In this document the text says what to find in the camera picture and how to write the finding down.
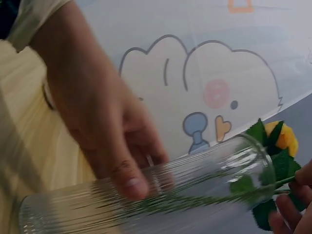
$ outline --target flower stem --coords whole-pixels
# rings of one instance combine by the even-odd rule
[[[282,186],[284,184],[287,184],[289,182],[293,182],[293,181],[295,181],[295,177],[294,176],[276,182],[275,183],[275,187],[279,188],[280,186]]]
[[[292,191],[290,189],[281,189],[281,190],[276,190],[274,192],[274,195],[280,195],[280,194],[290,194]]]

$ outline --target yellow cloth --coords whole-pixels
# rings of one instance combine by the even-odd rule
[[[71,0],[22,0],[7,40],[17,52],[22,51],[47,19],[69,1]]]

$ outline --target clear glass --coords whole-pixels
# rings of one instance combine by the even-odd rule
[[[246,135],[144,173],[152,194],[139,202],[120,197],[108,179],[30,195],[19,212],[21,233],[204,234],[267,201],[275,188],[270,157]],[[258,192],[248,202],[233,199],[231,184],[246,175]]]

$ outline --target orange line drawing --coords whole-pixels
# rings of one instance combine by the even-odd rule
[[[235,13],[252,13],[254,12],[254,7],[252,4],[252,0],[246,0],[247,1],[247,6],[234,6],[235,0],[229,0],[228,3],[228,9],[230,13],[235,14]]]

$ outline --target yellow rose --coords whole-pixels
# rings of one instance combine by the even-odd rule
[[[265,131],[267,132],[268,136],[271,134],[271,132],[278,123],[279,121],[265,124]],[[283,150],[288,147],[289,155],[292,157],[296,156],[299,144],[291,127],[287,126],[286,124],[283,124],[282,131],[281,134],[279,135],[276,146]]]

